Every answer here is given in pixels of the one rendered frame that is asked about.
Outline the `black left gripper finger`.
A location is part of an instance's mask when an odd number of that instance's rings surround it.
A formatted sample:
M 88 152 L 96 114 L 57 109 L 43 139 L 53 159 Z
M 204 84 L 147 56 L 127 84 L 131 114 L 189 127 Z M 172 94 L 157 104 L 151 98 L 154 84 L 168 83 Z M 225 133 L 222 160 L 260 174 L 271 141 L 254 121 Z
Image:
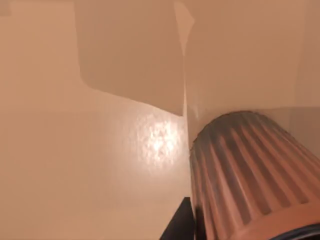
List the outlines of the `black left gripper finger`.
M 195 220 L 190 197 L 184 197 L 167 227 L 161 240 L 194 240 Z

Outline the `shallow salmon-coloured box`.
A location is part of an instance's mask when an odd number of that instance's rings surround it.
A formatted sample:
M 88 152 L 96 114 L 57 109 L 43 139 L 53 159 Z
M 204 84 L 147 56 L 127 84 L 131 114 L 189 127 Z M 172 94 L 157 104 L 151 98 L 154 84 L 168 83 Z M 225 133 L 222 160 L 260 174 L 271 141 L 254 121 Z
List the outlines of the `shallow salmon-coloured box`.
M 239 111 L 320 159 L 320 0 L 0 0 L 0 240 L 159 240 Z

